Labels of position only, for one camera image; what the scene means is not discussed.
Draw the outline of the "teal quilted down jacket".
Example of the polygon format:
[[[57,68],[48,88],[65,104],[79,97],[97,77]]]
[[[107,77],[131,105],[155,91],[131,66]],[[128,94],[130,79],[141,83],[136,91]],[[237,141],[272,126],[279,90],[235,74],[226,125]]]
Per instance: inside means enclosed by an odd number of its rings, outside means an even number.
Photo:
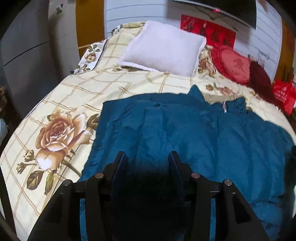
[[[126,153],[132,173],[161,174],[168,155],[213,181],[229,178],[271,239],[289,220],[281,209],[284,167],[293,140],[280,126],[246,109],[243,97],[209,104],[198,87],[187,94],[150,93],[106,101],[81,180]]]

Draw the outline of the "floral cream bedspread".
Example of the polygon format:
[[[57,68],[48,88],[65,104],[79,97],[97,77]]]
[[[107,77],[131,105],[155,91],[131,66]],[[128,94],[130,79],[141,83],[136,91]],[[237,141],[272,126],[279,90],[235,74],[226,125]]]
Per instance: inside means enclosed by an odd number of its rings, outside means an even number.
[[[28,238],[61,182],[78,180],[108,100],[143,93],[187,93],[196,85],[209,103],[245,97],[248,109],[295,138],[292,126],[276,106],[216,71],[210,47],[202,51],[193,77],[118,66],[119,57],[143,25],[124,24],[107,40],[91,44],[74,74],[32,109],[10,137],[1,153],[1,170],[20,240]]]

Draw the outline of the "red plastic shopping bag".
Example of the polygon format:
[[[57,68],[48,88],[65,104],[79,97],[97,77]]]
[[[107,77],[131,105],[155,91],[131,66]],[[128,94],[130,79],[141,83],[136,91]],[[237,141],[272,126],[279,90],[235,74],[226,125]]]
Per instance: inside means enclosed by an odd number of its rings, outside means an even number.
[[[283,82],[277,79],[272,84],[272,93],[278,107],[287,115],[291,115],[295,105],[295,84],[293,80]]]

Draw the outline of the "dark red velvet cushion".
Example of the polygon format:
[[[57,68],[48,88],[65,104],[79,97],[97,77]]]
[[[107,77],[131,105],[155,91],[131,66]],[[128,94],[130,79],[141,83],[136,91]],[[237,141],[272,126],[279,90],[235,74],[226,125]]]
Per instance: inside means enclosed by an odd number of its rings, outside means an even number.
[[[255,61],[250,62],[249,86],[265,101],[274,103],[273,88],[265,70]]]

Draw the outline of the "grey refrigerator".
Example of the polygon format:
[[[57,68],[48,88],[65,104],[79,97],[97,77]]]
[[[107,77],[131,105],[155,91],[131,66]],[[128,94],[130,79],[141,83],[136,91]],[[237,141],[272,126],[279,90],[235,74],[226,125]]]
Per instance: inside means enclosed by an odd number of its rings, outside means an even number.
[[[17,113],[27,114],[58,84],[51,53],[49,1],[30,1],[1,40],[1,57]]]

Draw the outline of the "red heart-shaped pillow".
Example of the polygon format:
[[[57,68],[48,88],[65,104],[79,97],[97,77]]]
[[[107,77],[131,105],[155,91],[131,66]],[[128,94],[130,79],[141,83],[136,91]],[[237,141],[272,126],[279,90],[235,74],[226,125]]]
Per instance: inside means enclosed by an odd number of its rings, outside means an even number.
[[[248,85],[250,60],[226,45],[215,44],[211,50],[214,66],[226,78],[241,85]]]

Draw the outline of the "red calligraphy banner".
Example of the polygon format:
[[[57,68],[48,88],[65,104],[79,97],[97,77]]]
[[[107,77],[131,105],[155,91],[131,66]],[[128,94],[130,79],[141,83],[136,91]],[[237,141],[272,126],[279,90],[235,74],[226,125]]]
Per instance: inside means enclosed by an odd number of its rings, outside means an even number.
[[[221,44],[234,48],[236,33],[221,25],[193,16],[181,15],[180,29],[204,36],[207,45]]]

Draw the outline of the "white square pillow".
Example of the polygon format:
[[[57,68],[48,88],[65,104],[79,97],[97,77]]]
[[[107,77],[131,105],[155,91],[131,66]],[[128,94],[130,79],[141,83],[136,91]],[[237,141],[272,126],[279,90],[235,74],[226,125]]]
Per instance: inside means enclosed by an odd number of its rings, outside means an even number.
[[[118,65],[193,77],[206,42],[202,35],[147,21],[126,47]]]

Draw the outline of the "black wall television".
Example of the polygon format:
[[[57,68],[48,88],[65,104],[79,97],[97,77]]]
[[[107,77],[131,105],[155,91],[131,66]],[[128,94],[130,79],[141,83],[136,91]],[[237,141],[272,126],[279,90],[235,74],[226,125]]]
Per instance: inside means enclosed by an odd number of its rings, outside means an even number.
[[[252,29],[257,26],[256,1],[167,1],[166,4],[205,20],[231,19]]]

